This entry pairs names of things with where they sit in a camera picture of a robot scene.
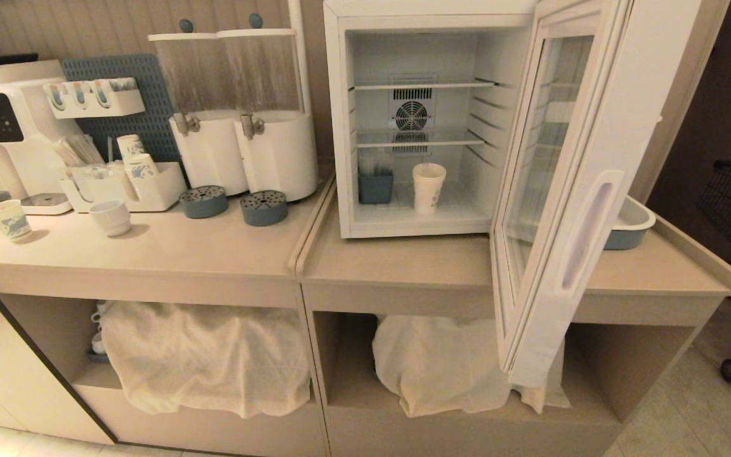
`pegboard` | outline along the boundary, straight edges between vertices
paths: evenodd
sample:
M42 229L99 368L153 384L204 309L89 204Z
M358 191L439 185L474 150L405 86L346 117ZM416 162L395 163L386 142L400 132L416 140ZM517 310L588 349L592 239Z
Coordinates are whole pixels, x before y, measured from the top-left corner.
M174 109L166 92L157 57L151 54L113 55L92 58L68 58L63 72L67 81L90 81L101 78L132 77L145 104L145 112L129 116L90 117L76 119L84 133L89 133L104 159L107 155L107 137L137 133L154 162L179 162L180 151L168 119ZM114 157L120 156L117 142L113 142Z

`tiled floor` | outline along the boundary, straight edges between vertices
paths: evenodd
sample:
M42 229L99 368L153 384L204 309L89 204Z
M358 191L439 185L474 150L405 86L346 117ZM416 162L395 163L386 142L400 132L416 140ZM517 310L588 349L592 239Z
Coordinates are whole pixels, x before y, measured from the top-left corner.
M731 457L731 385L718 367L731 357L725 301L605 457ZM0 457L208 457L136 446L100 446L0 428Z

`white cloth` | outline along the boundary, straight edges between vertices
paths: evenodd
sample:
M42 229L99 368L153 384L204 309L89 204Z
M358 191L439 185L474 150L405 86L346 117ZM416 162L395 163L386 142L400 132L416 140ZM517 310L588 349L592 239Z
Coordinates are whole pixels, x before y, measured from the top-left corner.
M560 388L562 348L550 385L522 388L508 383L501 371L493 319L389 315L381 321L372 343L377 376L400 397L408 417L499 408L511 390L538 413L544 405L570 406Z
M114 301L101 325L125 396L148 414L284 416L310 399L293 310Z

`coffee machine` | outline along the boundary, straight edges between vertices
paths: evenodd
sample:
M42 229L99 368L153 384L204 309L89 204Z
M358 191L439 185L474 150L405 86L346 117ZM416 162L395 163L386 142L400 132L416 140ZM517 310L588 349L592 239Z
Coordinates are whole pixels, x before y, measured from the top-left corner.
M26 72L14 69L24 65L32 67ZM13 81L12 76L3 76L18 73L31 79ZM24 212L30 215L57 215L72 209L59 184L58 170L65 165L55 153L55 144L81 130L72 119L55 119L43 91L44 84L64 80L58 62L0 67L0 175L6 190L22 199Z

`fridge door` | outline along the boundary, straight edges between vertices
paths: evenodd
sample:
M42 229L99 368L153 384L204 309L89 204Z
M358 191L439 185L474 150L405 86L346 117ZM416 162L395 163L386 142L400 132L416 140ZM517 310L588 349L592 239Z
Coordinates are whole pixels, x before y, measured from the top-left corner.
M540 387L624 202L699 0L537 4L491 232L502 370Z

